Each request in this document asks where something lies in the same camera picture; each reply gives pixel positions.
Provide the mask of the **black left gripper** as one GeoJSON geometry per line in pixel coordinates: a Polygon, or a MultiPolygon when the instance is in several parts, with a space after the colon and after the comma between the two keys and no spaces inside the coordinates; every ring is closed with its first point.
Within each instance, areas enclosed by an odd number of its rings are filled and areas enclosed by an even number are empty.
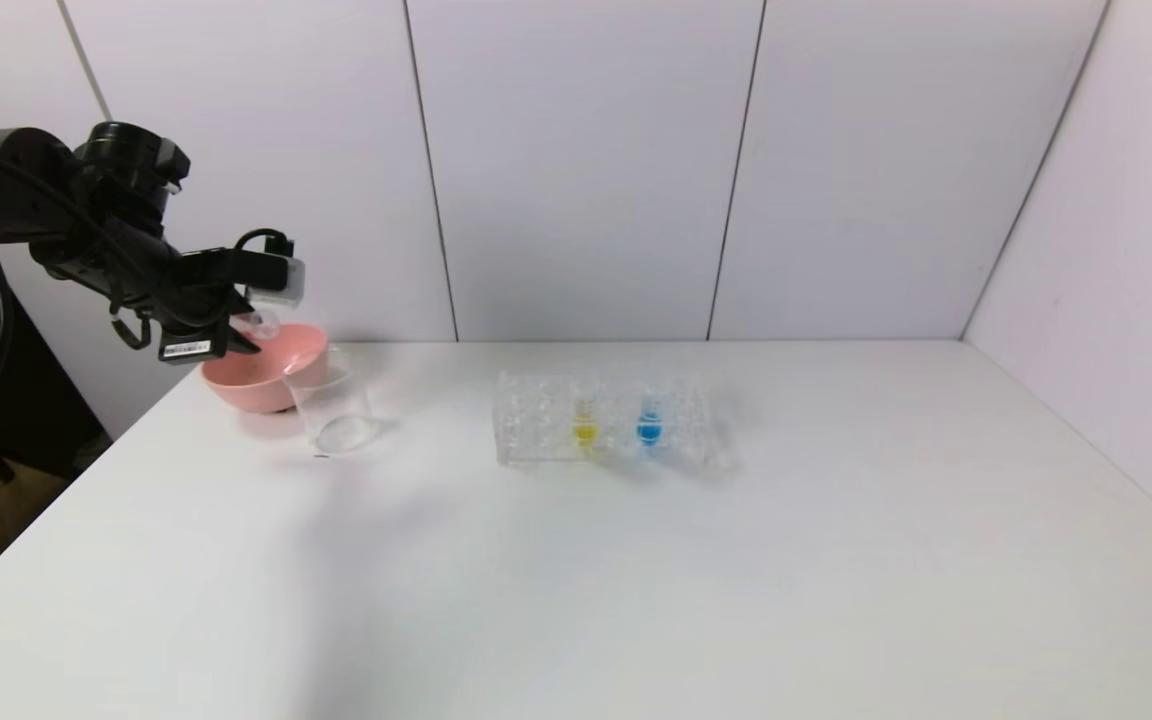
{"type": "Polygon", "coordinates": [[[134,302],[136,314],[160,327],[157,359],[197,363],[228,354],[255,355],[250,291],[234,290],[228,260],[179,260],[154,290],[134,302]]]}

